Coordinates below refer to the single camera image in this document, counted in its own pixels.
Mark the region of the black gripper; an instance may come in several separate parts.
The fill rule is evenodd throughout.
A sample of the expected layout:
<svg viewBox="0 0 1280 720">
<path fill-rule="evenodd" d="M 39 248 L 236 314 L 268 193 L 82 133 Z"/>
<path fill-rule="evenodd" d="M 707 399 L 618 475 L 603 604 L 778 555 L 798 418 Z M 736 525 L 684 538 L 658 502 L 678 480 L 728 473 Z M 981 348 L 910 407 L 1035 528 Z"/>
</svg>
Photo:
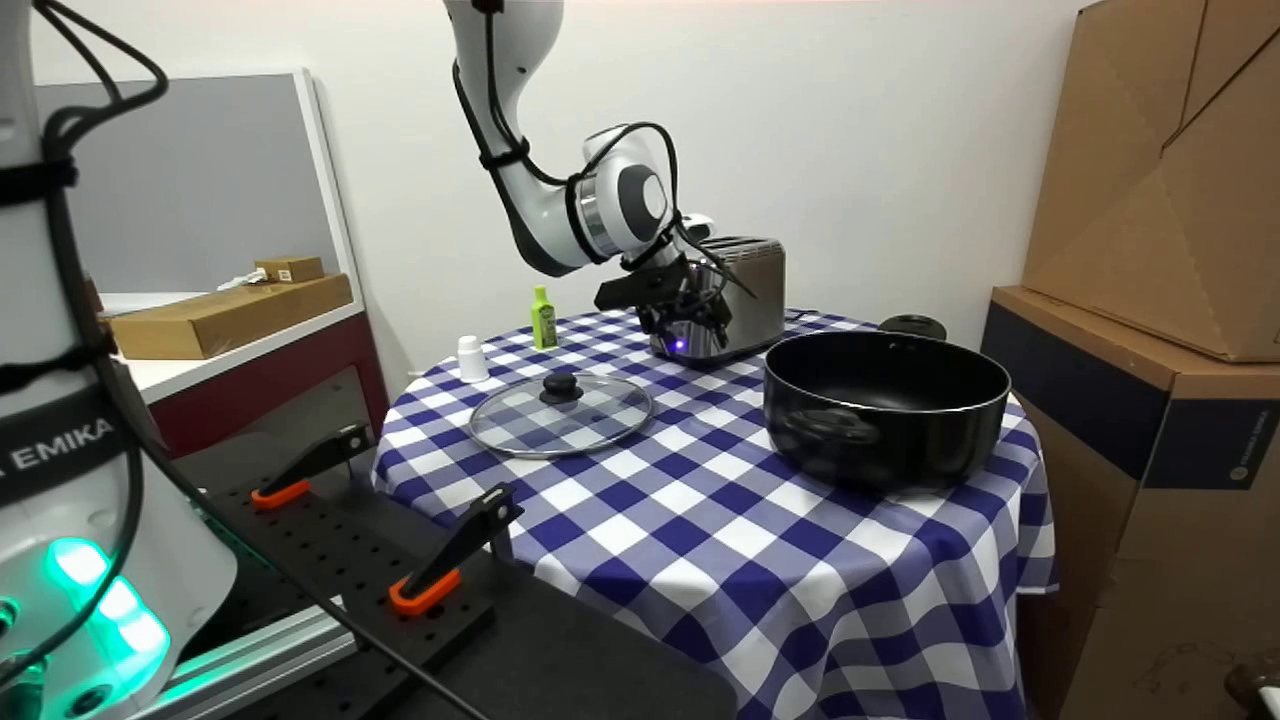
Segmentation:
<svg viewBox="0 0 1280 720">
<path fill-rule="evenodd" d="M 640 330 L 663 354 L 720 354 L 728 346 L 733 307 L 725 289 L 736 271 L 686 234 L 663 234 L 652 248 L 622 261 L 615 279 L 593 295 L 599 314 L 631 307 Z"/>
</svg>

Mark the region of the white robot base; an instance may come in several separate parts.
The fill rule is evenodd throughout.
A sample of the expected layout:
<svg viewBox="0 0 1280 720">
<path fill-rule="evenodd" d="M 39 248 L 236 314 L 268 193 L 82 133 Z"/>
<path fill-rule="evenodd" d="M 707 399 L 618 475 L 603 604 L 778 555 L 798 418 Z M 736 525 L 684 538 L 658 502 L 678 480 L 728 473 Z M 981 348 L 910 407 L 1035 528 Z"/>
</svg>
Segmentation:
<svg viewBox="0 0 1280 720">
<path fill-rule="evenodd" d="M 81 266 L 72 147 L 136 108 L 37 108 L 30 27 L 111 35 L 62 0 L 0 0 L 0 698 L 2 720 L 149 720 L 236 583 L 161 450 Z"/>
</svg>

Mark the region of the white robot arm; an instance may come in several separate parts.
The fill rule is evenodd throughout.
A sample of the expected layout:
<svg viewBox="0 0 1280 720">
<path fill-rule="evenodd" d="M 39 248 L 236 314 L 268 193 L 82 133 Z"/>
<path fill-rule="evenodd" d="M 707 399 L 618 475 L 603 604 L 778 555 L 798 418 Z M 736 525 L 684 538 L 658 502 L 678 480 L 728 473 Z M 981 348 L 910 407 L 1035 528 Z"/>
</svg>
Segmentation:
<svg viewBox="0 0 1280 720">
<path fill-rule="evenodd" d="M 599 307 L 631 307 L 675 360 L 725 354 L 733 271 L 684 230 L 672 133 L 656 120 L 599 130 L 564 178 L 540 169 L 518 133 L 514 105 L 560 35 L 564 0 L 444 0 L 444 14 L 452 90 L 518 261 L 542 277 L 615 261 Z"/>
</svg>

